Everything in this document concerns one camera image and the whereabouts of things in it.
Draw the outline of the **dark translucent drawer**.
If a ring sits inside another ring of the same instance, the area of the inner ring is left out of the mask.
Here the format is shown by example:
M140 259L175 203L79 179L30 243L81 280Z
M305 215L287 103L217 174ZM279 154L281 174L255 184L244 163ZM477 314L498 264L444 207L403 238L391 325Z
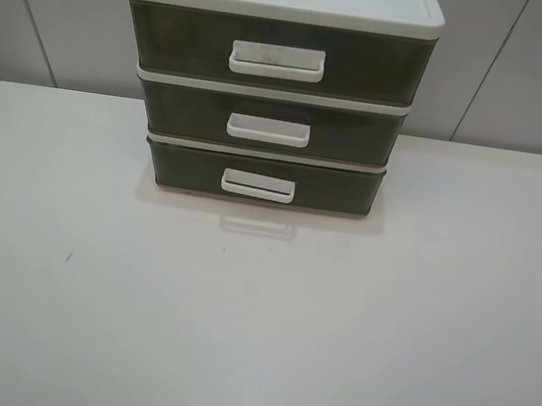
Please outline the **dark translucent drawer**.
M150 132L381 168L402 116L253 97L145 80Z
M176 76L407 107L436 43L133 0L129 3L140 66ZM264 43L325 54L312 83L235 73L234 42Z
M161 187L260 204L364 216L385 176L147 142Z

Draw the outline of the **white plastic drawer cabinet frame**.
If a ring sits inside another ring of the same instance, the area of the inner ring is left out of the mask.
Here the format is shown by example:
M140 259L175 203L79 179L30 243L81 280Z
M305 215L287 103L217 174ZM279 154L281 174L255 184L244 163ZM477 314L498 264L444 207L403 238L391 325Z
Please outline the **white plastic drawer cabinet frame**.
M438 0L138 0L202 11L216 11L223 14L244 15L244 17L266 18L281 22L294 22L365 33L401 38L434 41L436 45L445 25L444 15ZM318 82L324 74L326 56L321 51L278 47L264 43L237 41L232 46L229 66L235 73L248 74L283 80ZM169 73L144 70L139 63L138 77L147 81L182 85L183 87L215 90L218 92L275 99L305 105L331 108L346 108L367 113L381 113L402 116L405 122L412 107L396 107L347 99L339 99L296 91L270 89L247 83L226 83ZM147 139L172 145L213 150L221 153L256 156L263 159L285 161L356 172L384 173L381 168L356 165L299 155L278 154L264 150L228 146L179 137L164 136L150 132Z

